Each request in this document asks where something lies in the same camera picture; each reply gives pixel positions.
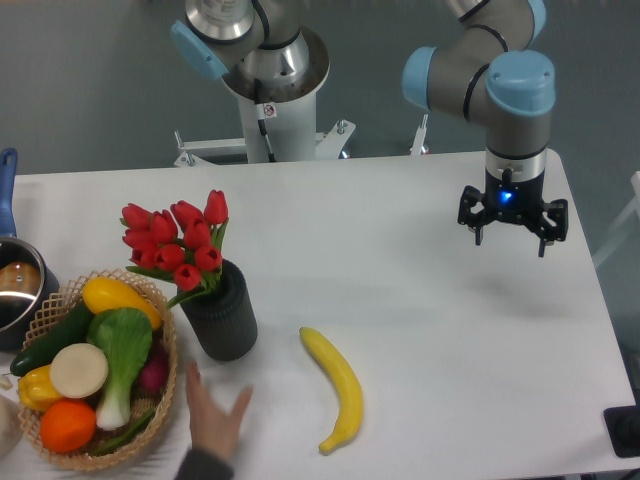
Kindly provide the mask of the bare human hand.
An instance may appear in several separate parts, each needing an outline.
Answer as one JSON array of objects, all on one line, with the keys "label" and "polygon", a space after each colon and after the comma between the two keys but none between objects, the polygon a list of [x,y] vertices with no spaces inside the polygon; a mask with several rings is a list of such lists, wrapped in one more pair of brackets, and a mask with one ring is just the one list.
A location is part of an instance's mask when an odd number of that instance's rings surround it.
[{"label": "bare human hand", "polygon": [[244,415],[253,395],[247,386],[229,411],[220,407],[205,387],[199,367],[191,361],[186,368],[186,398],[190,414],[191,446],[219,460],[230,462],[239,444]]}]

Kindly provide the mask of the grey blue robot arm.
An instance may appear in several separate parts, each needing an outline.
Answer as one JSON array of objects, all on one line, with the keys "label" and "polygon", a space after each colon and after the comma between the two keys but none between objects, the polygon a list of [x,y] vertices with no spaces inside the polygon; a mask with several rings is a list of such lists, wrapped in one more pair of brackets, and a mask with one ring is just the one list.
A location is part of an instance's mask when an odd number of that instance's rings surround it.
[{"label": "grey blue robot arm", "polygon": [[545,25],[546,7],[541,1],[452,1],[449,7],[462,35],[448,47],[411,54],[403,95],[427,112],[486,130],[484,188],[464,188],[458,223],[477,244],[493,222],[522,226],[543,254],[568,232],[567,200],[543,199],[555,68],[531,45]]}]

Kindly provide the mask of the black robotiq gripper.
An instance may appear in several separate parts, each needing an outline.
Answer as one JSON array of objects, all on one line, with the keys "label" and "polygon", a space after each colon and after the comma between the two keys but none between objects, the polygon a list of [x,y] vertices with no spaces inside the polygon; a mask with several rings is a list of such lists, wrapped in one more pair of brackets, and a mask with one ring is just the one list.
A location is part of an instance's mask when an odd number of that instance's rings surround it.
[{"label": "black robotiq gripper", "polygon": [[485,173],[485,192],[467,185],[458,206],[457,223],[466,226],[480,246],[483,229],[491,221],[523,224],[539,239],[538,256],[545,255],[546,247],[564,242],[568,233],[568,201],[542,199],[544,174],[524,181],[504,183]]}]

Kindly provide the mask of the grey sleeved forearm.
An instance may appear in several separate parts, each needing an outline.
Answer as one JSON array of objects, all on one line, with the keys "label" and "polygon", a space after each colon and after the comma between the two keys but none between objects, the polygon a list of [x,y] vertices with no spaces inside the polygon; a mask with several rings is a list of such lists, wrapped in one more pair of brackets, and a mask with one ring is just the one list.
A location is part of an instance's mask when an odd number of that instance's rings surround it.
[{"label": "grey sleeved forearm", "polygon": [[233,468],[216,455],[199,448],[191,448],[184,456],[175,480],[231,480]]}]

